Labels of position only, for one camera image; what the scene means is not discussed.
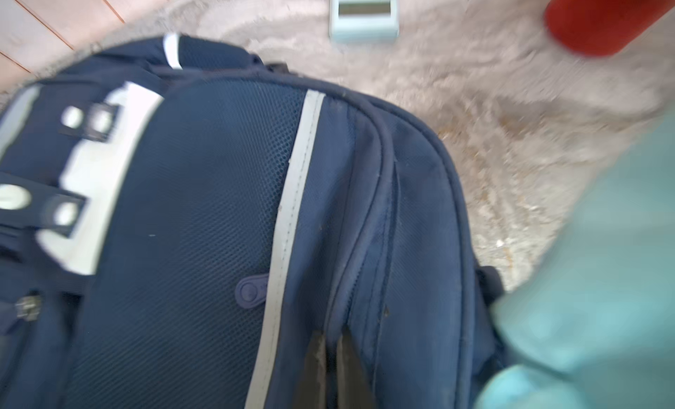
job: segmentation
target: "red bottle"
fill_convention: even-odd
[[[575,52],[621,51],[675,7],[675,0],[551,0],[545,19],[556,40]]]

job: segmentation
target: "light blue object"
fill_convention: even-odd
[[[520,363],[477,409],[675,408],[675,113],[578,202],[491,312]]]
[[[331,0],[330,36],[335,42],[395,40],[398,0]]]

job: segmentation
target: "reflective strip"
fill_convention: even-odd
[[[31,85],[22,90],[5,112],[5,116],[0,121],[0,160],[26,124],[26,119],[33,109],[33,103],[40,95],[41,88],[42,85]]]
[[[96,272],[129,163],[162,97],[127,82],[106,101],[122,107],[108,142],[80,141],[59,178],[62,189],[87,197],[80,220],[70,237],[46,229],[37,232],[37,241],[46,253],[64,269],[81,275]]]
[[[304,183],[307,180],[307,171],[316,137],[316,126],[319,124],[321,103],[324,97],[325,94],[313,90],[308,90],[304,97],[298,134],[296,134],[291,159],[288,162],[288,172],[283,183],[282,200],[279,202],[277,222],[274,226],[263,330],[244,409],[263,409],[265,406],[269,380],[277,355],[283,290],[286,286],[288,263],[291,260],[300,203],[304,193]]]
[[[174,69],[182,69],[180,61],[178,60],[178,41],[180,34],[177,32],[170,32],[164,35],[164,56],[167,58],[169,66]]]

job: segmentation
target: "navy blue backpack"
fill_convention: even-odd
[[[0,407],[468,408],[506,363],[420,120],[167,34],[0,119]]]

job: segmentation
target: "light blue fabric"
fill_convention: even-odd
[[[536,275],[491,310],[524,362],[478,409],[675,407],[675,114],[588,190]]]

